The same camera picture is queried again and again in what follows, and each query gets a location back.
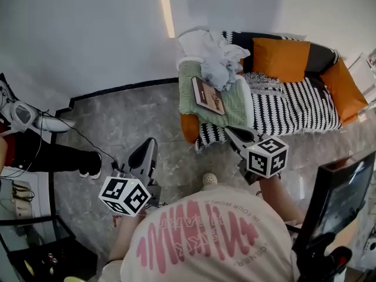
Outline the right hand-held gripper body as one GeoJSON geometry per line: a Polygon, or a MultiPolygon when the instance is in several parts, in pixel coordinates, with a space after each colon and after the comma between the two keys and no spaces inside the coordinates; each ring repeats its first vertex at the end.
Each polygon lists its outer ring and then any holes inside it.
{"type": "Polygon", "coordinates": [[[256,180],[270,178],[286,168],[288,144],[278,138],[268,138],[240,152],[243,158],[239,163],[241,175],[251,185],[256,180]]]}

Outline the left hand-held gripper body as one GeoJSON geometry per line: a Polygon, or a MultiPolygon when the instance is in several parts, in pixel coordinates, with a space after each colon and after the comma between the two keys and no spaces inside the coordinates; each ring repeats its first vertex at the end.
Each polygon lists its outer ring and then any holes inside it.
{"type": "Polygon", "coordinates": [[[136,216],[144,207],[159,207],[161,186],[152,178],[156,165],[115,168],[99,192],[98,198],[113,212],[136,216]]]}

